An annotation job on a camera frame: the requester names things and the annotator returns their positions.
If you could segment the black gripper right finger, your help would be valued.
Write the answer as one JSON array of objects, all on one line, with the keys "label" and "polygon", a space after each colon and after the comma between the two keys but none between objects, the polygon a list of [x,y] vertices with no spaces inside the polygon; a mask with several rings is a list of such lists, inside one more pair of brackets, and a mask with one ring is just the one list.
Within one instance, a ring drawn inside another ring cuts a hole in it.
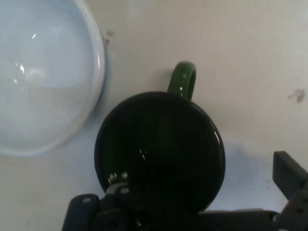
[{"label": "black gripper right finger", "polygon": [[287,152],[273,155],[273,181],[288,203],[274,221],[277,230],[308,229],[308,172]]}]

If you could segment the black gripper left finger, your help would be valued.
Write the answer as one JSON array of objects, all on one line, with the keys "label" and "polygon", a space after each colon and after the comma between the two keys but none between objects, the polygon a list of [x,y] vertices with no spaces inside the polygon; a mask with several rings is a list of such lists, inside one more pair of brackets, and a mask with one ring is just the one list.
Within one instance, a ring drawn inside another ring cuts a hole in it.
[{"label": "black gripper left finger", "polygon": [[121,191],[129,193],[127,183],[110,186],[103,198],[81,194],[68,204],[63,231],[134,231],[132,215],[120,202]]}]

